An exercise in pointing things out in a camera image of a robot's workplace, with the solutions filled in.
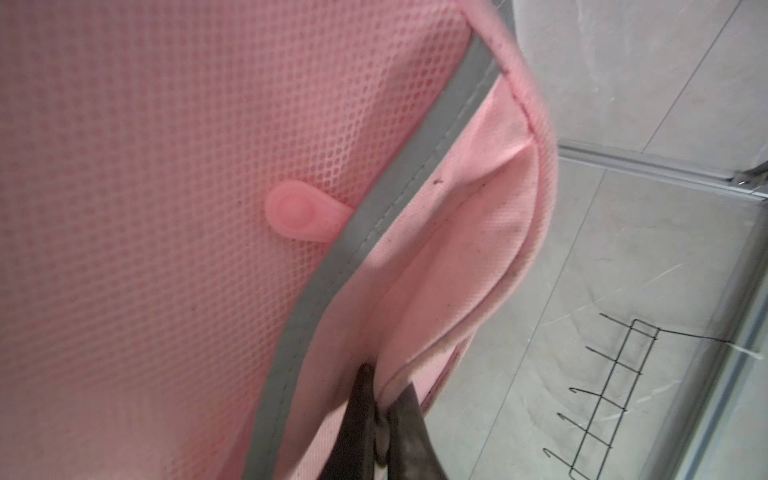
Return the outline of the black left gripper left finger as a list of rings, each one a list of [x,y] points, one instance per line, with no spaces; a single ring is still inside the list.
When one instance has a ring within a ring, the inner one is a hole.
[[[355,377],[349,401],[320,480],[372,480],[375,473],[376,404],[374,368],[362,365]]]

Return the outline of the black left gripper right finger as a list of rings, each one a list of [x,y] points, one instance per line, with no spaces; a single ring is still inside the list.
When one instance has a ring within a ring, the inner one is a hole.
[[[389,425],[388,478],[447,480],[430,440],[418,395],[410,384],[386,413]]]

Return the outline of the pink school backpack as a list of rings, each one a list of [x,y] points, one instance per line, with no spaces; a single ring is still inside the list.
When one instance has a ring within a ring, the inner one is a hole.
[[[429,406],[557,155],[509,1],[5,1],[1,475],[314,479]]]

